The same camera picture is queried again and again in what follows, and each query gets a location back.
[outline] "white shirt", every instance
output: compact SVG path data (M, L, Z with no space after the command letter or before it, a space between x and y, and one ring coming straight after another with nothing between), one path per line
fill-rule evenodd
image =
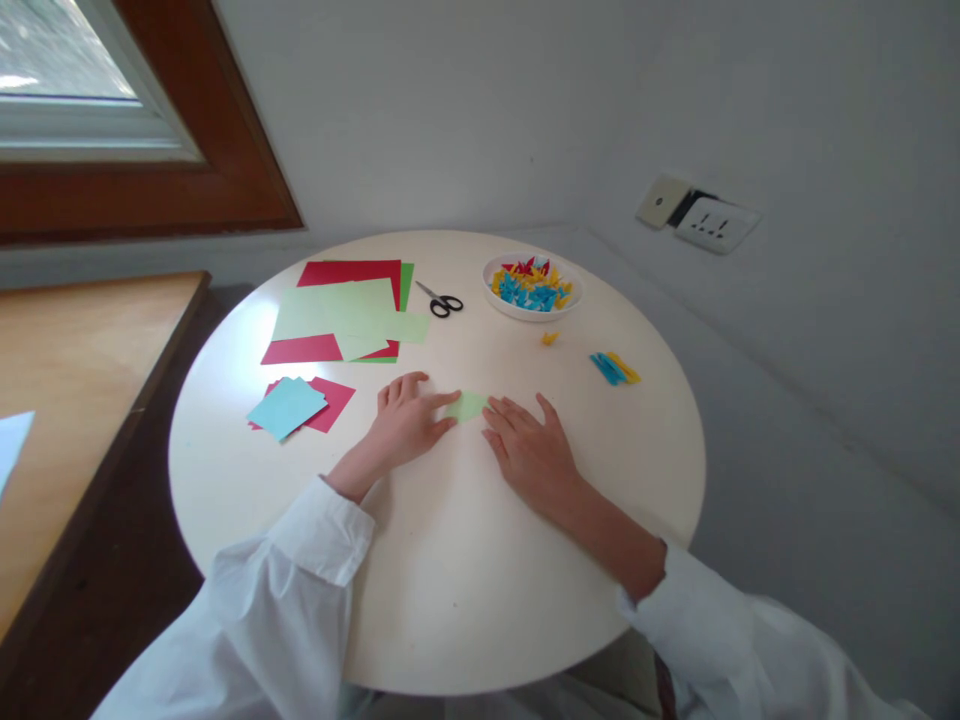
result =
M316 480L267 533L222 550L193 603L130 666L96 720L335 718L350 592L374 521ZM870 690L829 637L669 547L666 578L620 611L670 668L681 718L925 717ZM447 718L644 715L566 675L448 698ZM384 717L377 705L362 717Z

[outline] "bowl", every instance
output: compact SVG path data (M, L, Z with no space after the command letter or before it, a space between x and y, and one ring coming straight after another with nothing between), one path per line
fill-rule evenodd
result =
M564 315L571 312L583 300L583 280L580 279L580 273L574 270L563 260L557 260L549 255L536 255L537 262L549 260L551 268L556 267L560 277L562 277L566 282L573 283L573 294L570 296L570 300L568 300L567 304L559 310L541 312L539 310L527 310L526 308L517 307L516 305L508 303L505 300L501 300L499 297L497 297L497 295L494 294L493 290L490 289L490 283L493 282L493 274L497 270L502 268L504 265L513 265L515 263L526 262L533 255L534 253L532 252L517 252L505 253L492 258L490 262L484 265L483 273L480 277L480 279L483 281L484 297L487 298L487 302L493 305L493 307L502 312L504 315L516 318L517 320L524 320L526 322L552 322L554 320L559 320Z

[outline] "wooden window frame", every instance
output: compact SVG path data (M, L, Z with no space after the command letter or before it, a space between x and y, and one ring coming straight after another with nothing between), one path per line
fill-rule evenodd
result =
M0 165L0 245L303 227L212 0L114 0L204 161Z

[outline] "green paper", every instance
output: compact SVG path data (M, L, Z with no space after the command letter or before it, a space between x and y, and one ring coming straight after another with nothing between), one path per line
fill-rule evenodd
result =
M413 263L400 265L400 312L407 311L407 300L410 299L410 288L413 286Z
M343 355L343 359L347 361L357 360L370 353L375 353L390 347L383 338L357 337L356 335L340 335L339 333L336 335L336 338L337 346L340 348L340 354Z
M397 342L424 343L432 315L393 313L383 318L383 337Z
M395 310L389 278L288 288L283 291L272 340L328 333L383 338L383 330L396 315L401 313Z
M464 390L456 402L447 405L447 414L444 417L455 417L458 423L467 422L478 417L487 407L487 396Z

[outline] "left hand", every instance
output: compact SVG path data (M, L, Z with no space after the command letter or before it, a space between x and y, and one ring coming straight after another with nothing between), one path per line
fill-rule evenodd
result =
M407 373L377 395L377 418L363 440L327 475L327 484L348 500L359 503L373 484L400 465L430 450L455 418L433 419L434 412L460 397L460 391L420 397L422 372Z

